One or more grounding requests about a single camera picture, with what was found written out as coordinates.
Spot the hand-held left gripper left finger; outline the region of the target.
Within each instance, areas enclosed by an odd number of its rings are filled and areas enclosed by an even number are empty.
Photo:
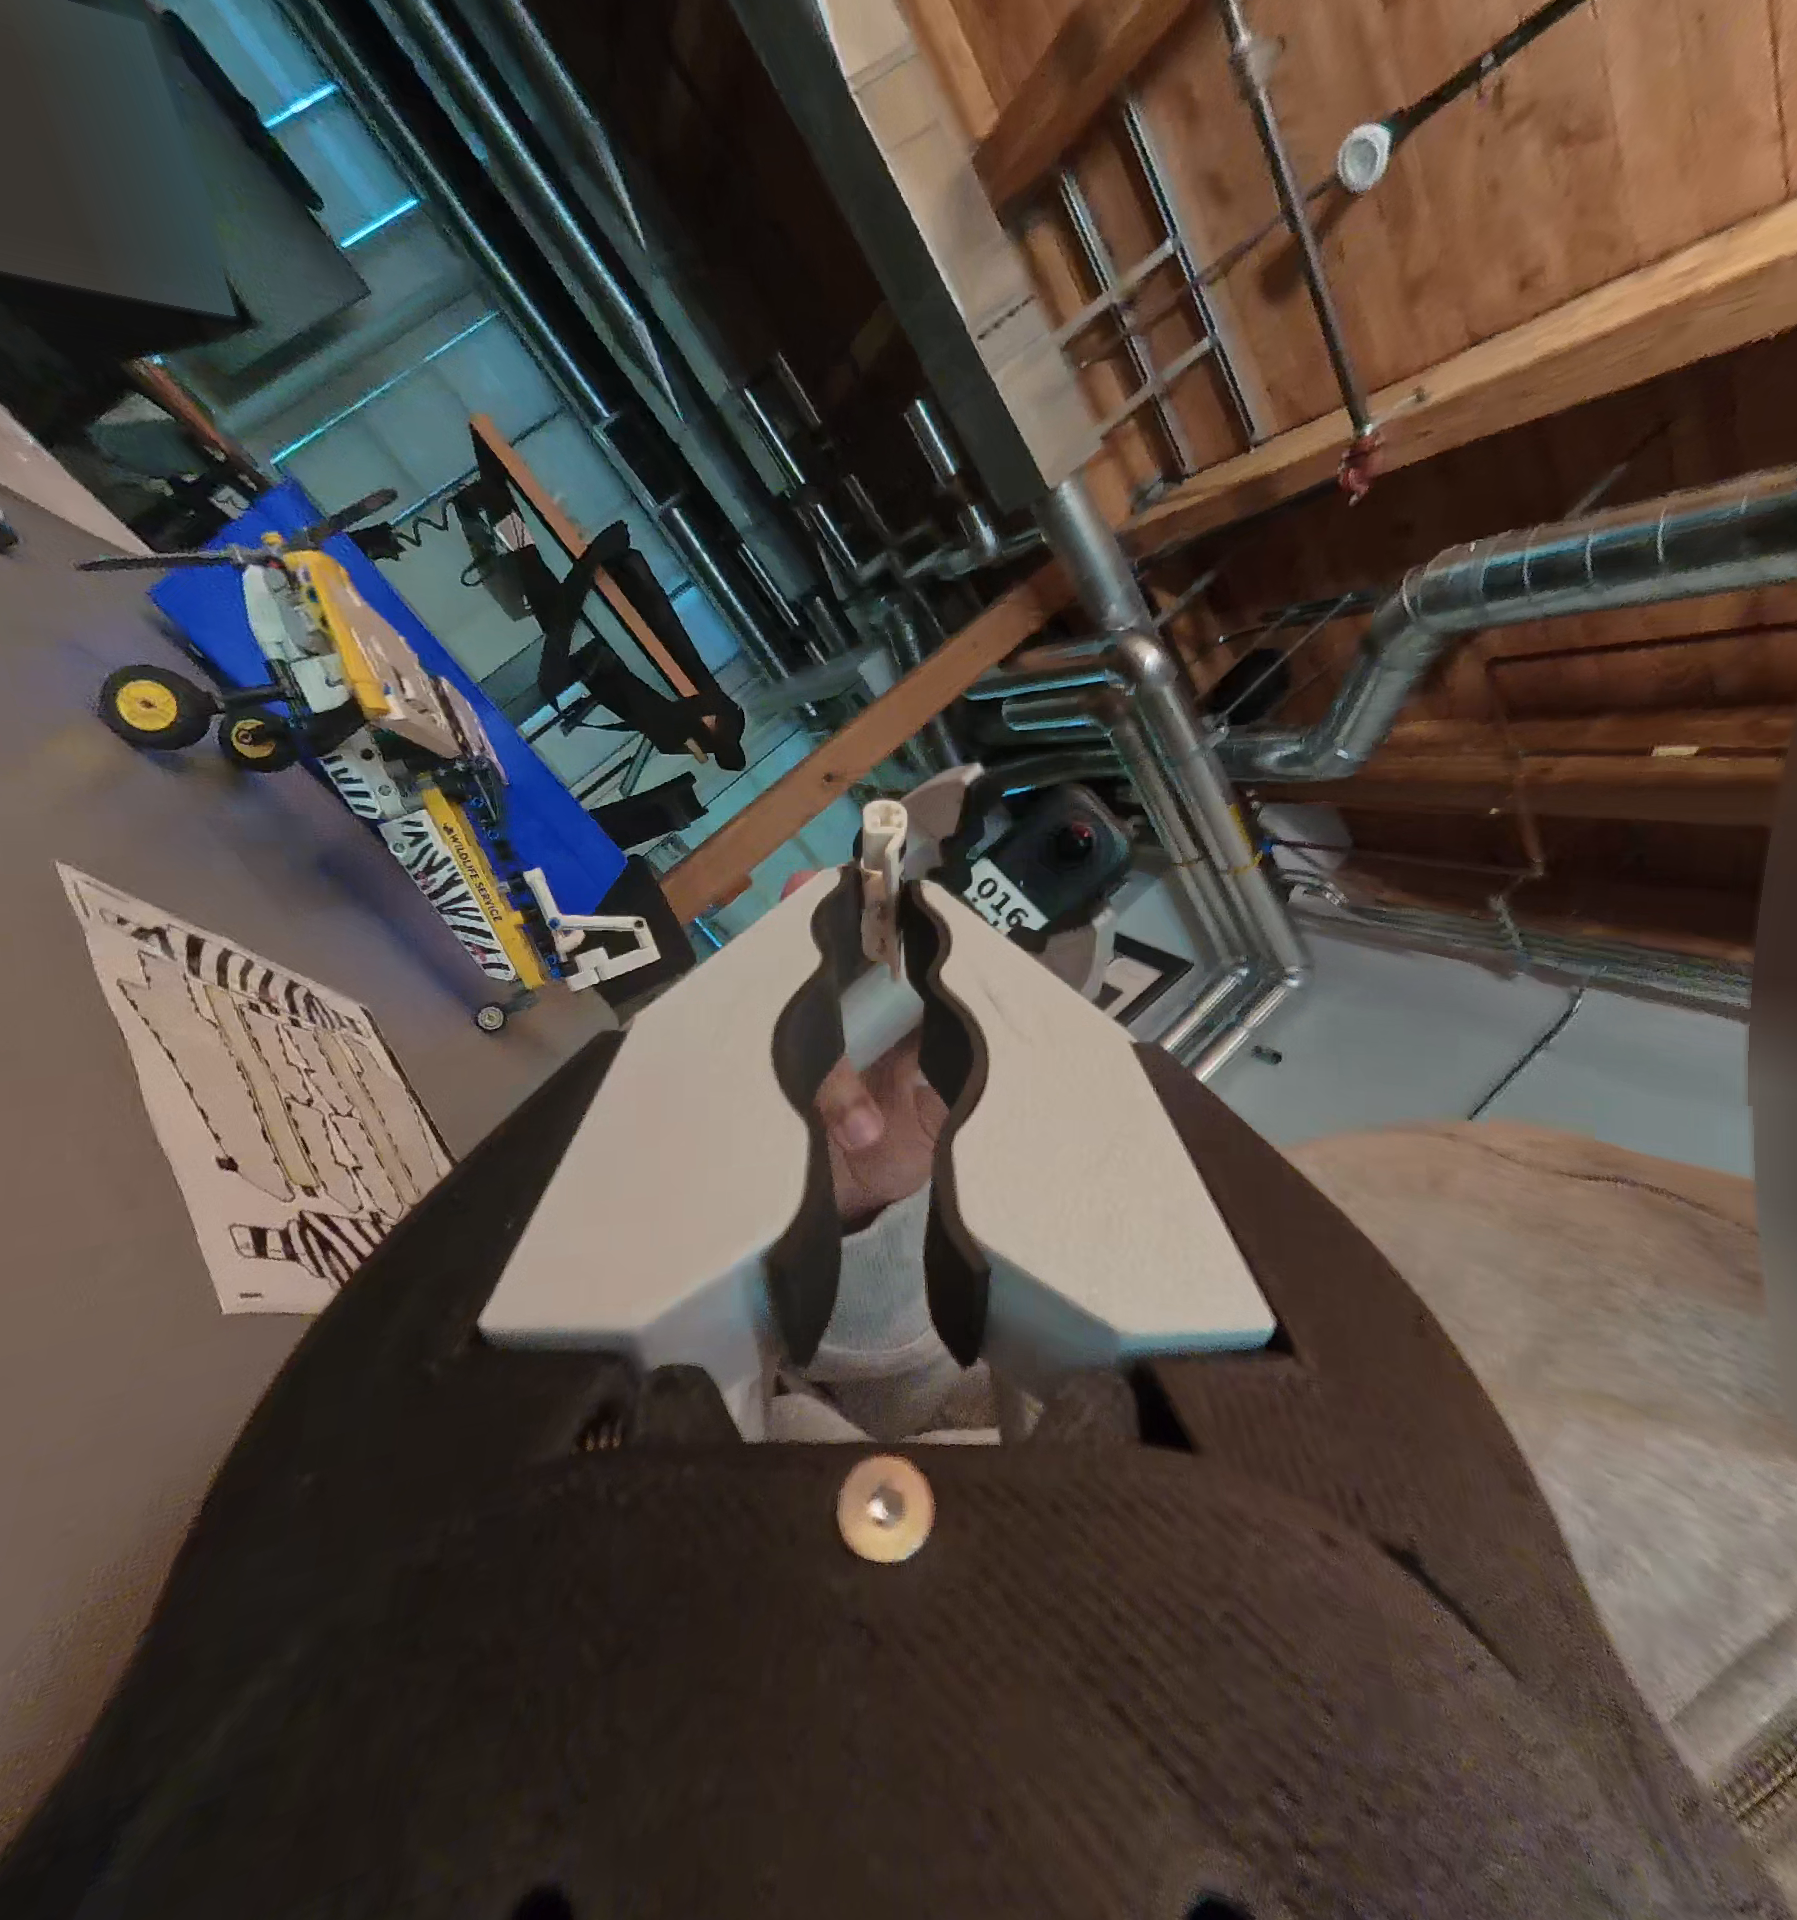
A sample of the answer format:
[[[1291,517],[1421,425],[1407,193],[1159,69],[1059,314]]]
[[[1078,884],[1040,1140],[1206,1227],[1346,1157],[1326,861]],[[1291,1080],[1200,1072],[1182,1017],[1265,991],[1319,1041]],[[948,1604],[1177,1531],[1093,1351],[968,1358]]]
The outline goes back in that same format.
[[[487,1341],[691,1365],[767,1432],[770,1381],[836,1302],[817,1090],[857,952],[859,884],[832,869],[636,1014],[479,1313]]]

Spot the silver bent ventilation duct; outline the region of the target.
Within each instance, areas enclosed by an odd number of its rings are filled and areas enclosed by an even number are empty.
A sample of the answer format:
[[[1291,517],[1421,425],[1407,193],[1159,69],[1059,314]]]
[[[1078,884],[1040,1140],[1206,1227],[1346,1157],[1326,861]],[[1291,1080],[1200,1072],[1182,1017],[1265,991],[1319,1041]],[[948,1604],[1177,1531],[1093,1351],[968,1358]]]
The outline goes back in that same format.
[[[1379,604],[1322,719],[1231,730],[1215,758],[1244,782],[1348,780],[1462,639],[1796,582],[1797,466],[1464,541],[1414,567]]]

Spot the blue storage box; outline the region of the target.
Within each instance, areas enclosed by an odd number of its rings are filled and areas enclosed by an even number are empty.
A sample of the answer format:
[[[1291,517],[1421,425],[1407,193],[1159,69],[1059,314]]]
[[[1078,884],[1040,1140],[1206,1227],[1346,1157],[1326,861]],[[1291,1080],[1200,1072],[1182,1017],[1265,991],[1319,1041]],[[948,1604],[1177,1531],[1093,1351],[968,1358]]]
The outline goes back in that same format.
[[[455,657],[436,626],[394,582],[394,567],[376,563],[355,535],[340,533],[326,552],[349,572],[363,600],[379,611],[438,678],[455,684],[479,712],[507,774],[510,840],[526,868],[542,868],[564,907],[597,907],[625,869],[625,853],[573,798],[559,774],[505,716],[477,676]],[[184,645],[234,685],[266,678],[263,651],[251,634],[234,566],[179,567],[154,578],[149,601]]]

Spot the zebra striped sticker sheet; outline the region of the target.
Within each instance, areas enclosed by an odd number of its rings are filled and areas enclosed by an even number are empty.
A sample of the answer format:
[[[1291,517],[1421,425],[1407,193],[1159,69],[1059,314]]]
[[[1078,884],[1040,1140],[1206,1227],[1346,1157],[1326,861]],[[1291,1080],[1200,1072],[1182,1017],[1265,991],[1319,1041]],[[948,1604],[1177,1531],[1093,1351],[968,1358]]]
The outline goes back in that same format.
[[[453,1169],[366,1006],[64,861],[226,1315],[316,1315]]]

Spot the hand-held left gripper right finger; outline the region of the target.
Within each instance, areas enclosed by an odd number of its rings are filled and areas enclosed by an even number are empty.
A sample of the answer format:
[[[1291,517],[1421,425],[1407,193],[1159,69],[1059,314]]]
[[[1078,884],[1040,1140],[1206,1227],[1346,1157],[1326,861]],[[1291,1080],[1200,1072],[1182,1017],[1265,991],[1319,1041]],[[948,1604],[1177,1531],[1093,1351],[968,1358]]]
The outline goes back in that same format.
[[[1050,1387],[1267,1348],[1276,1312],[1151,1075],[1172,1059],[934,880],[903,891],[934,1149],[926,1293],[966,1365]]]

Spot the large black panel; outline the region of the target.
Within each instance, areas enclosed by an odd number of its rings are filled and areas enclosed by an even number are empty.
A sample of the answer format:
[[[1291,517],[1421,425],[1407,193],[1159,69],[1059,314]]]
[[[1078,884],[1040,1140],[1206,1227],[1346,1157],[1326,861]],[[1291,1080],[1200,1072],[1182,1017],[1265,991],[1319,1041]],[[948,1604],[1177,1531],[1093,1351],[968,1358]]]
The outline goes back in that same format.
[[[0,2],[0,403],[38,439],[131,364],[238,375],[365,299],[320,208],[174,11]]]

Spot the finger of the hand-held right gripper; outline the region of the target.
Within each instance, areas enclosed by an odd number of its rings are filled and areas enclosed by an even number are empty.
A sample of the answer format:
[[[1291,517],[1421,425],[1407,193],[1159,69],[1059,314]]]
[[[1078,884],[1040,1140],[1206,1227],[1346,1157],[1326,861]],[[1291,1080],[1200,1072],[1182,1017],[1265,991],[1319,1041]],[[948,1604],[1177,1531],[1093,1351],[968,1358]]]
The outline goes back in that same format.
[[[926,780],[907,793],[908,884],[938,880],[939,886],[970,886],[991,811],[986,778],[983,764],[968,761]]]

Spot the person's right forearm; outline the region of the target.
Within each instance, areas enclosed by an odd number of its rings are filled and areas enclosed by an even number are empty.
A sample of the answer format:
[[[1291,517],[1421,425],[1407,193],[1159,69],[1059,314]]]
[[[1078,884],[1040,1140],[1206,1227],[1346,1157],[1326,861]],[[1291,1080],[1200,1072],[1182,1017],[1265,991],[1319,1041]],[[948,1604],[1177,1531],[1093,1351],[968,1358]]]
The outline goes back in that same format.
[[[926,1275],[930,1189],[843,1240],[838,1291],[815,1356],[782,1367],[765,1405],[775,1443],[948,1443],[1003,1439],[995,1381],[935,1328]]]

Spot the white lego connector piece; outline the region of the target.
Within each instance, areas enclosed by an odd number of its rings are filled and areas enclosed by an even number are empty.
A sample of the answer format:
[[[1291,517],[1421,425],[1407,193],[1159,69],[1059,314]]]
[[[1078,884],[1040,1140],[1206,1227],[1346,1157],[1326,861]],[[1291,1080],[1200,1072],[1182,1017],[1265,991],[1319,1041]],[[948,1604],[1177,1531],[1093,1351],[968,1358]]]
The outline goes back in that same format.
[[[900,907],[908,840],[907,804],[892,798],[862,804],[857,857],[862,958],[892,980],[905,976]]]

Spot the silver metal pipe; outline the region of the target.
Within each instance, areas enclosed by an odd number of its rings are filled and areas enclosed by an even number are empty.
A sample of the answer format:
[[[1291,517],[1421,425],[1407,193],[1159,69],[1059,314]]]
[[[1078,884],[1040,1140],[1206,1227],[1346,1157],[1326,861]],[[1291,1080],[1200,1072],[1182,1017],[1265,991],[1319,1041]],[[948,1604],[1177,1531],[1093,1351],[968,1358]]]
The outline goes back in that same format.
[[[1177,864],[1217,980],[1162,1043],[1212,1084],[1309,985],[1312,960],[1087,482],[1103,432],[1041,289],[900,4],[733,10],[986,487],[999,506],[1037,514],[1078,600],[1087,635],[1023,676],[1023,695],[1043,716],[1107,734]]]

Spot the yellow white lego helicopter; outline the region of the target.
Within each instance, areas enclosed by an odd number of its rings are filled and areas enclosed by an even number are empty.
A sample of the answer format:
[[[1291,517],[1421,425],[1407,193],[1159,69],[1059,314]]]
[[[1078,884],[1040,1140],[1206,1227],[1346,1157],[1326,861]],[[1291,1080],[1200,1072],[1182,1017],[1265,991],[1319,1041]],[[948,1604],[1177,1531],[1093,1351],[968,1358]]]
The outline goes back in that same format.
[[[100,684],[98,719],[139,751],[214,735],[242,774],[319,774],[487,980],[477,1009],[487,1033],[551,988],[654,988],[664,955],[657,926],[636,911],[559,904],[544,866],[518,850],[515,783],[472,697],[421,657],[335,554],[338,538],[381,533],[376,516],[394,500],[382,487],[257,539],[76,561],[83,574],[232,570],[261,657],[258,674],[238,682],[184,635],[211,684],[122,665]]]

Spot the person's right hand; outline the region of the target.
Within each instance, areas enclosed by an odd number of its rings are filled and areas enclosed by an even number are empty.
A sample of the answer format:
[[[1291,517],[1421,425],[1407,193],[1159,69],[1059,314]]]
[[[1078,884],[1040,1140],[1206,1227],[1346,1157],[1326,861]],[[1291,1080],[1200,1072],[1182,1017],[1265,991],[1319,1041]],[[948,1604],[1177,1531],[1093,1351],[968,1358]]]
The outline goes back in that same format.
[[[926,1189],[950,1104],[935,1091],[910,1033],[867,1068],[840,1062],[817,1090],[846,1231]]]

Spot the person's beige sweater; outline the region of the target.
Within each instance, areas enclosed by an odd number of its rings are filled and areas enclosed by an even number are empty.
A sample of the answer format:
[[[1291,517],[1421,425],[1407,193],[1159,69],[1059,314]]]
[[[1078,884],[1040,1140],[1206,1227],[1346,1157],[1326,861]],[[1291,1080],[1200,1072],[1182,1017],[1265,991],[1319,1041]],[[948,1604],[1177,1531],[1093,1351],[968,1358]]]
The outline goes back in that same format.
[[[1517,1121],[1291,1157],[1487,1383],[1688,1759],[1797,1855],[1797,1423],[1750,1180]]]

